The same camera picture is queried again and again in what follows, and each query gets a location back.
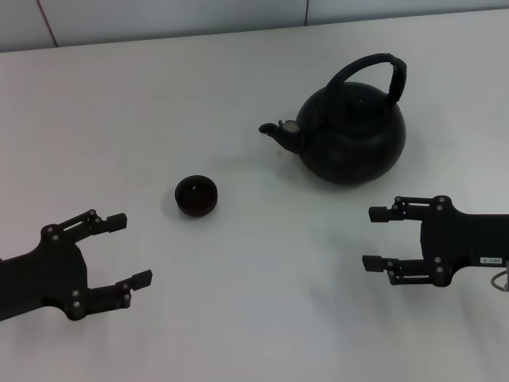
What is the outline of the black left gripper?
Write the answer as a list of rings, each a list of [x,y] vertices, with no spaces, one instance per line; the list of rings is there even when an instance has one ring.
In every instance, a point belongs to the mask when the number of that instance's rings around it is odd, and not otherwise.
[[[130,307],[131,292],[148,287],[151,270],[115,285],[91,288],[87,267],[76,242],[89,236],[125,229],[127,216],[101,218],[91,209],[63,223],[41,230],[41,240],[27,254],[1,261],[1,319],[7,320],[43,308],[55,307],[72,321]]]

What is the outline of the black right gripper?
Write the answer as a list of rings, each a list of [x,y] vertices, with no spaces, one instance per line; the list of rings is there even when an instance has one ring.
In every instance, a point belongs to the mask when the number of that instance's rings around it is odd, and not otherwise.
[[[423,259],[364,255],[365,271],[386,272],[391,285],[446,287],[466,267],[508,266],[508,215],[468,214],[449,197],[396,197],[390,207],[370,207],[373,223],[421,221]]]

